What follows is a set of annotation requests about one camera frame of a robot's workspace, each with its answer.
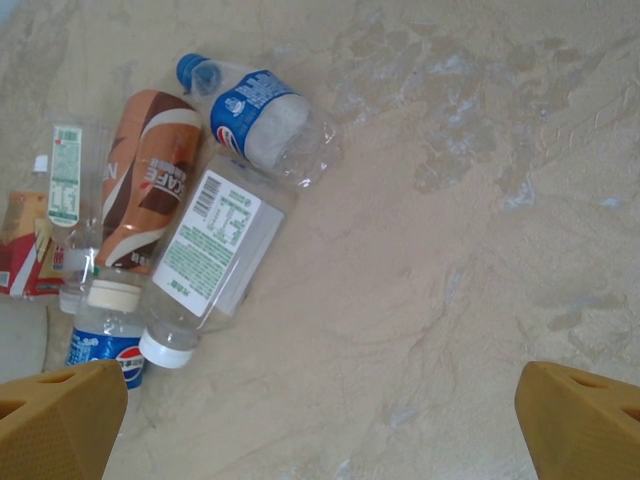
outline trash pile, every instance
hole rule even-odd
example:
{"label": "trash pile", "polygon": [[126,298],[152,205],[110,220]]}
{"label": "trash pile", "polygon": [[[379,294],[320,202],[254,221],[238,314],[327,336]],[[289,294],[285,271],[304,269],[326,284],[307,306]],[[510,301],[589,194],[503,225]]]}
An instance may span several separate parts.
{"label": "trash pile", "polygon": [[[339,125],[272,72],[191,53],[176,74],[189,101],[143,90],[115,130],[56,122],[0,242],[0,293],[75,315],[67,365],[120,363],[125,422],[145,361],[184,367],[229,323],[296,194],[341,157]],[[229,156],[192,181],[203,129]]]}

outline pepsi logo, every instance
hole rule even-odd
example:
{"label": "pepsi logo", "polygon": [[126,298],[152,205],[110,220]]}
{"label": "pepsi logo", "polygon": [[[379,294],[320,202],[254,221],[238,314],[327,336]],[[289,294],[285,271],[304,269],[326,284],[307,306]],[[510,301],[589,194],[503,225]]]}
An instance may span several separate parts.
{"label": "pepsi logo", "polygon": [[238,147],[238,142],[236,141],[236,137],[233,135],[233,132],[227,127],[218,127],[216,130],[216,139],[218,142],[225,147],[229,147],[234,152],[240,153],[240,148]]}
{"label": "pepsi logo", "polygon": [[120,363],[124,379],[127,382],[131,382],[140,376],[142,373],[142,367],[144,366],[144,357],[140,353],[138,346],[127,347],[122,350],[117,356],[116,360]]}

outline plastic bottle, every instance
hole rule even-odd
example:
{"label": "plastic bottle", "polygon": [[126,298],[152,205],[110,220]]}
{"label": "plastic bottle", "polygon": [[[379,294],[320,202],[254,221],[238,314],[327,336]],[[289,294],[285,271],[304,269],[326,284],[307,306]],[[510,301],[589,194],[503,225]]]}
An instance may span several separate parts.
{"label": "plastic bottle", "polygon": [[48,218],[64,250],[59,302],[75,314],[100,247],[100,191],[112,130],[89,120],[60,119],[53,127]]}
{"label": "plastic bottle", "polygon": [[102,359],[120,362],[129,389],[121,432],[130,425],[140,402],[144,358],[138,342],[144,322],[135,313],[139,296],[140,287],[94,280],[78,307],[66,362],[67,365]]}
{"label": "plastic bottle", "polygon": [[97,265],[151,271],[154,249],[184,196],[201,129],[196,111],[173,95],[143,90],[129,99],[103,177]]}
{"label": "plastic bottle", "polygon": [[176,74],[215,139],[259,170],[307,187],[341,158],[340,127],[270,71],[190,53]]}
{"label": "plastic bottle", "polygon": [[210,163],[145,287],[147,360],[180,368],[205,329],[230,321],[293,200],[231,159]]}

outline marble floor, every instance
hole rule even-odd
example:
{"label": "marble floor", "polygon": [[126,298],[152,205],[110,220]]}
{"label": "marble floor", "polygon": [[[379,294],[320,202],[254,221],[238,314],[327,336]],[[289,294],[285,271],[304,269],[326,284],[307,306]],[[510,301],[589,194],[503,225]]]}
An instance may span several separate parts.
{"label": "marble floor", "polygon": [[526,362],[640,384],[637,1],[24,0],[1,35],[0,211],[56,115],[181,94],[190,51],[345,130],[235,325],[149,369],[105,479],[534,480]]}

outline barcode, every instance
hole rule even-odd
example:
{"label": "barcode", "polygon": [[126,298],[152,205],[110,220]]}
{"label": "barcode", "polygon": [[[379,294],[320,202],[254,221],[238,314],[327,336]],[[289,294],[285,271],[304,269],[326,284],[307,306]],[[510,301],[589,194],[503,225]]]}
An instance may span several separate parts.
{"label": "barcode", "polygon": [[216,200],[219,191],[220,182],[218,182],[213,177],[208,177],[204,182],[204,187],[202,187],[200,195],[198,195],[196,204],[193,206],[193,211],[201,217],[207,218],[207,215],[209,214],[211,207],[213,207],[213,202]]}
{"label": "barcode", "polygon": [[56,138],[66,142],[77,142],[78,132],[74,132],[73,130],[58,130],[58,136]]}

